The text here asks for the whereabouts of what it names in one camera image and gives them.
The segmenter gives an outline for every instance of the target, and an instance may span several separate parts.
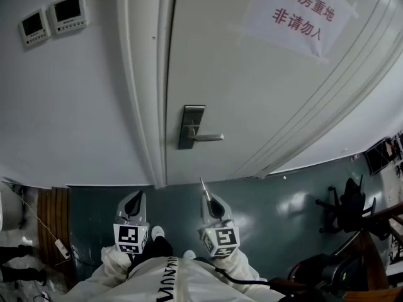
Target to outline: white protective suit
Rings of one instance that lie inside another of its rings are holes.
[[[284,295],[265,285],[240,285],[227,282],[211,265],[191,259],[157,257],[135,267],[127,254],[115,246],[102,249],[101,265],[93,275],[78,283],[58,301],[259,301],[277,302]],[[260,280],[240,250],[213,261],[229,276],[242,280]]]

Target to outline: person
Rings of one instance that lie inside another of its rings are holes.
[[[47,273],[45,270],[38,271],[31,267],[27,269],[13,269],[3,266],[4,263],[11,259],[32,255],[32,253],[33,248],[31,246],[19,245],[18,247],[0,247],[0,281],[38,281],[42,286],[46,285]]]
[[[259,280],[239,249],[213,260],[214,267],[194,259],[192,251],[186,251],[182,259],[173,256],[160,226],[152,229],[151,237],[153,242],[134,258],[133,267],[128,255],[117,251],[116,246],[103,248],[103,264],[58,301],[277,302],[284,297],[269,286],[234,284],[220,276],[215,267],[236,279]]]

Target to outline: sleeve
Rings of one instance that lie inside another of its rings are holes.
[[[102,249],[103,264],[93,275],[74,286],[58,301],[87,301],[103,294],[126,281],[127,270],[131,265],[128,255],[116,249],[116,245]]]
[[[224,259],[213,260],[213,264],[215,267],[225,270],[226,273],[234,279],[243,281],[265,281],[265,279],[261,279],[258,272],[249,265],[246,255],[239,249],[235,250],[234,253]],[[284,297],[283,294],[270,289],[267,285],[235,284],[224,277],[221,280],[257,302],[277,302]]]

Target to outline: power strip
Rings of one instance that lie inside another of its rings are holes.
[[[64,247],[64,245],[60,239],[56,240],[55,245],[59,249],[60,253],[64,256],[65,259],[70,258],[69,251]]]

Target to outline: metal rod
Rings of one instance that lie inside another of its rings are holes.
[[[400,217],[398,217],[398,216],[395,216],[395,215],[391,215],[391,217],[392,217],[395,221],[397,221],[399,224],[401,224],[401,225],[403,226],[403,219],[402,219],[402,218],[400,218]]]
[[[356,232],[353,236],[351,236],[349,240],[344,244],[342,244],[342,246],[340,246],[332,255],[337,256],[340,253],[342,253],[354,241],[354,239],[357,238],[357,236],[361,233],[361,231],[362,230],[358,230],[358,232]]]
[[[203,187],[203,194],[205,194],[206,197],[207,197],[207,200],[210,201],[211,198],[210,198],[210,195],[208,194],[208,191],[206,189],[206,185],[204,185],[202,177],[200,177],[200,182],[201,182],[201,186]]]

